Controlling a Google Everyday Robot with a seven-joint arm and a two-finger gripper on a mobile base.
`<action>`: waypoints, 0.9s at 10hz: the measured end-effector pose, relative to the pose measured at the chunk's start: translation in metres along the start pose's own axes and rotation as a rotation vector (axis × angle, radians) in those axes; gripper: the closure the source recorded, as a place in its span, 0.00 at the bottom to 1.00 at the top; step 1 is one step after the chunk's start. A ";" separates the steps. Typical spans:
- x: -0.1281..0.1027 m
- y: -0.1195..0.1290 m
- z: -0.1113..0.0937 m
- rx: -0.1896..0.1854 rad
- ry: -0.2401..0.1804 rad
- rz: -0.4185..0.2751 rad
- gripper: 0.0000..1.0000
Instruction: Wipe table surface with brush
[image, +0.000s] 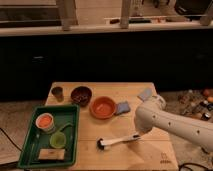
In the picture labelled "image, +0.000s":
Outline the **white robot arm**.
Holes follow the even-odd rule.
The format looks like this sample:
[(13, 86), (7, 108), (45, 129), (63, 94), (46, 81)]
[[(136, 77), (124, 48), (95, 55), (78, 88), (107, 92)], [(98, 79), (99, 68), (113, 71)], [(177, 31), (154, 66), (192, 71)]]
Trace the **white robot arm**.
[(136, 131), (146, 134), (157, 127), (213, 152), (213, 123), (169, 113), (165, 107), (166, 101), (160, 95), (140, 104), (134, 117)]

